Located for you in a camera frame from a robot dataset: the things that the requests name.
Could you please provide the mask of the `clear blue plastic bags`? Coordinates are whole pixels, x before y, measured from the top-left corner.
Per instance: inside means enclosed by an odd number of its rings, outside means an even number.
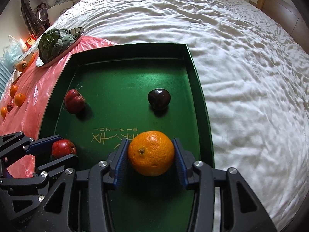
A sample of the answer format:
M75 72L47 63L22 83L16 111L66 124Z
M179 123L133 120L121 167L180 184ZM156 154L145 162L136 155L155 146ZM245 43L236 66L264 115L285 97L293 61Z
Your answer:
M21 61L23 50L21 43L9 35L9 45L3 48L4 54L1 57L1 65L3 65L10 73L15 70L16 64Z

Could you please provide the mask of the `smooth orange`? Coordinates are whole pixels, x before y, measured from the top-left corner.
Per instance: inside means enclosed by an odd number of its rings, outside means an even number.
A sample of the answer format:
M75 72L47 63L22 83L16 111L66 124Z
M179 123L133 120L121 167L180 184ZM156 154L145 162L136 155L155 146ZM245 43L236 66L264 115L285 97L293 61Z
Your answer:
M2 107L2 108L1 108L1 116L2 116L3 118L5 118L5 117L6 117L6 114L7 114L7 108L6 108L6 107Z
M26 99L26 95L23 93L18 93L14 97L14 103L16 106L21 107Z

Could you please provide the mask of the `dark plaid scarf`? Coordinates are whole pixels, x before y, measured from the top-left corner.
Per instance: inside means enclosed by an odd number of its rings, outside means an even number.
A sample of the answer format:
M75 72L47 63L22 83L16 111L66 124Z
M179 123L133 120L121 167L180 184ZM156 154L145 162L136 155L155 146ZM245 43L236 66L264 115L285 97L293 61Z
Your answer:
M29 0L20 0L21 13L27 27L28 33L34 35L37 39L44 33L44 30L36 18Z

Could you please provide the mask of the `black white oval plate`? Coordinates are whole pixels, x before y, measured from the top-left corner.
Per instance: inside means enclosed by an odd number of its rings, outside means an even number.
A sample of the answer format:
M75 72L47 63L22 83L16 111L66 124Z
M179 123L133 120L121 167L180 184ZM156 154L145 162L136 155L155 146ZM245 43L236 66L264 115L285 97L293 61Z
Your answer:
M59 61L81 41L83 33L82 27L70 30L52 28L45 32L38 44L36 67L47 68Z

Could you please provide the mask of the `bumpy mandarin orange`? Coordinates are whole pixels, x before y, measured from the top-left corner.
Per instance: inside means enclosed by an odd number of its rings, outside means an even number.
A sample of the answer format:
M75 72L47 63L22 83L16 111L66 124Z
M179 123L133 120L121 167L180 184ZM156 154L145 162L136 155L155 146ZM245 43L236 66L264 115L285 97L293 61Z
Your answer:
M175 148L168 136L146 131L135 137L128 148L128 159L140 174L156 177L164 174L174 161Z

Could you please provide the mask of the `carrot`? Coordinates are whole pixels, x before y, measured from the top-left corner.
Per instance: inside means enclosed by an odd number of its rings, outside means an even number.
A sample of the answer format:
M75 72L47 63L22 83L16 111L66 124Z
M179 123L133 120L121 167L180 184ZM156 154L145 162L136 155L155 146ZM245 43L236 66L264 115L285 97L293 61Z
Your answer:
M27 67L28 67L28 62L27 62L27 61L24 61L24 60L22 60L22 61L20 61L20 62L18 62L18 63L16 64L16 70L17 70L18 72L23 72L24 69L26 69Z

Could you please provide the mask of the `wooden headboard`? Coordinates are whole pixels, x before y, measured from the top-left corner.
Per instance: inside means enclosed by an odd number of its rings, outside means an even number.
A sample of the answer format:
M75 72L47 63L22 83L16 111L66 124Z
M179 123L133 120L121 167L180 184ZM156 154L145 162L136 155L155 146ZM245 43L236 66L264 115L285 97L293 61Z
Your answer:
M256 8L277 22L308 53L308 27L301 14L284 0L257 0Z

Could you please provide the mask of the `red yellow snack bag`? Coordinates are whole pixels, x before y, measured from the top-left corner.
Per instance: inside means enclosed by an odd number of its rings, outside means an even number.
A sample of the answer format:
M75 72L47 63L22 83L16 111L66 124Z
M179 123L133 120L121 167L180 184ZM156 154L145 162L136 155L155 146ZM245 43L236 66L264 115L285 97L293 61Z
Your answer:
M27 48L31 48L34 43L37 41L37 38L35 37L35 35L30 35L29 38L25 41L25 45L27 46Z

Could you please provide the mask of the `wrinkled red apple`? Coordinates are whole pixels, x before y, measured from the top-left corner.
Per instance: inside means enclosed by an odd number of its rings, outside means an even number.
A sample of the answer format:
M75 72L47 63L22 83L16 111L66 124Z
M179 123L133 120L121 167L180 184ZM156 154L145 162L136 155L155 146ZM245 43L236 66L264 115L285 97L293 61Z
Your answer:
M84 109L86 102L78 90L71 89L65 95L64 104L70 114L76 114Z

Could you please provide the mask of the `orange rimmed white plate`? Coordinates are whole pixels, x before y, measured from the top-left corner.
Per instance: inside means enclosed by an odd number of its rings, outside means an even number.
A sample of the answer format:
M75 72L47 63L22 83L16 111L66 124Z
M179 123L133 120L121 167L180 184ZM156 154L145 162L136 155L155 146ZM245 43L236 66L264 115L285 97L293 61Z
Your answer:
M17 63L16 69L13 72L12 84L16 84L18 79L26 72L29 66L33 63L35 54L29 53L21 62Z

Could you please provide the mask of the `green rectangular tray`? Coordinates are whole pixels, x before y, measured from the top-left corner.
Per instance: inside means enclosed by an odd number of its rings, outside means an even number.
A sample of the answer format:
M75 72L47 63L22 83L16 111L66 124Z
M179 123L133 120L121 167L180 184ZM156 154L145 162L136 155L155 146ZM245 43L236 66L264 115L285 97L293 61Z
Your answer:
M59 135L72 141L80 169L89 169L123 139L133 140L145 131L179 138L195 158L214 165L196 65L188 46L179 43L123 44L75 53L52 91L39 137ZM90 86L92 79L103 82L103 92L95 89L98 97L92 103L85 99L84 109L70 114L66 93L80 83ZM150 105L147 96L153 89L170 93L167 107ZM115 230L186 231L193 196L180 185L174 166L158 177L146 177L128 165L119 189L109 192Z

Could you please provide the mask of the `small red apple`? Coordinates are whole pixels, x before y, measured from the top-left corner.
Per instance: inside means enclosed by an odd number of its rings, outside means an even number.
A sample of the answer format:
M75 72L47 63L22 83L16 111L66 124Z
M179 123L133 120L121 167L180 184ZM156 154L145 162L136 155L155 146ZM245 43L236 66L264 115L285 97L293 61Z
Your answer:
M13 102L9 102L8 104L7 104L7 111L8 112L10 112L12 109L13 109L13 107L14 107L14 104L13 104Z

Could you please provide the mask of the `pink plastic sheet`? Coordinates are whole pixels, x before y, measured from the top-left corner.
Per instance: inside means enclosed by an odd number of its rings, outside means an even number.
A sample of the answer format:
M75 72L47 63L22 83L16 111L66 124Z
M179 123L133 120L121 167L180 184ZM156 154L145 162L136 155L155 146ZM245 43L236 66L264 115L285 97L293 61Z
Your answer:
M8 103L13 103L13 109L7 112L6 117L1 116L1 135L23 131L28 137L38 138L48 100L69 58L75 53L115 45L117 43L106 39L81 37L81 41L77 46L49 68L37 68L34 63L39 56L35 54L34 62L16 84L17 92L15 96L18 93L25 96L25 101L21 107L15 106L14 99L9 94L12 84L9 83L5 89L1 99L1 107L7 106ZM94 82L94 79L92 79L90 86L85 87L80 83L73 86L73 88L82 93L86 102L90 100L90 103L92 103L92 99L98 97L98 94L95 94L95 89L103 92L102 86L103 82ZM8 171L14 177L32 177L34 161L34 156L26 156L25 159L21 159L11 165Z

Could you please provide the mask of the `lower grey fan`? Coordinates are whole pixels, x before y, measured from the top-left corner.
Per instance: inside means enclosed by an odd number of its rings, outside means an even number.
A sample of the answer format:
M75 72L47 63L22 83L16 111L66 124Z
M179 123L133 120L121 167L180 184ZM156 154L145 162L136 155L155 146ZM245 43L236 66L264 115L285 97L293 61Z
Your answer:
M38 12L36 13L36 18L40 24L49 23L47 11L48 11L47 8L42 8L42 9L39 9Z

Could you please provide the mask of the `dark purple plum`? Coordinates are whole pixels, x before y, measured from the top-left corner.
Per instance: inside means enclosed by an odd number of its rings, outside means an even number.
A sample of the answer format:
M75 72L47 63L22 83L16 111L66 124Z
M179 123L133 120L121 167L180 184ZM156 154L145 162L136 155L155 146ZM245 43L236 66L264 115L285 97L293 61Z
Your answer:
M166 89L153 89L147 98L153 108L165 108L171 101L171 95Z

